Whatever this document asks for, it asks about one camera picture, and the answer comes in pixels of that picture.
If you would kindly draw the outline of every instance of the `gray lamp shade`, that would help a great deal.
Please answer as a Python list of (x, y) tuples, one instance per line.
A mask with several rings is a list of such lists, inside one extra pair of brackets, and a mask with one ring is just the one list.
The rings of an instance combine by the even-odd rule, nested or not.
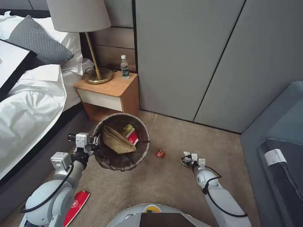
[(61, 32), (92, 32), (109, 28), (104, 0), (47, 0), (54, 28)]

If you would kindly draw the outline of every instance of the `gray pillow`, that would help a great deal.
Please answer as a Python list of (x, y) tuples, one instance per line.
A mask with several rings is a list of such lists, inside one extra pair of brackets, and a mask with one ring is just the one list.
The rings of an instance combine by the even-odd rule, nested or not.
[(34, 63), (35, 67), (48, 64), (60, 65), (74, 56), (67, 48), (49, 37), (30, 15), (17, 25), (8, 41), (35, 52), (38, 60)]

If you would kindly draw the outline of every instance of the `yellow sticker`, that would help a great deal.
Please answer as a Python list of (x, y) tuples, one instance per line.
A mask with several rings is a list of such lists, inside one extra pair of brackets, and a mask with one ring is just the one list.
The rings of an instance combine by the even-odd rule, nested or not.
[(144, 213), (158, 213), (158, 212), (162, 212), (162, 211), (157, 205), (154, 204), (145, 207), (145, 211), (144, 211)]

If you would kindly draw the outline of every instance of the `bottle label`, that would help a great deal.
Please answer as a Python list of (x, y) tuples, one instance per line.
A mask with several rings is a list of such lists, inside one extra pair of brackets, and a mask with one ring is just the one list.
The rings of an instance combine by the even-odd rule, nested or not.
[(129, 70), (128, 69), (121, 69), (121, 73), (123, 77), (128, 77), (129, 76)]

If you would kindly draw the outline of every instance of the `woven wastebasket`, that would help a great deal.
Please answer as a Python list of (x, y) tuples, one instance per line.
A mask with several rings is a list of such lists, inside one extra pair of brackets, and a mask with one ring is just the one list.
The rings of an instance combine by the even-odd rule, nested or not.
[[(122, 132), (122, 129), (128, 124), (131, 124), (137, 132), (139, 139), (136, 144), (137, 150), (130, 153), (117, 154), (103, 143), (103, 128), (104, 126), (109, 126), (117, 132)], [(100, 138), (99, 149), (94, 151), (94, 155), (100, 166), (105, 169), (132, 170), (142, 162), (149, 150), (150, 137), (145, 124), (136, 116), (128, 113), (114, 113), (104, 118), (96, 126), (92, 136), (99, 136)]]

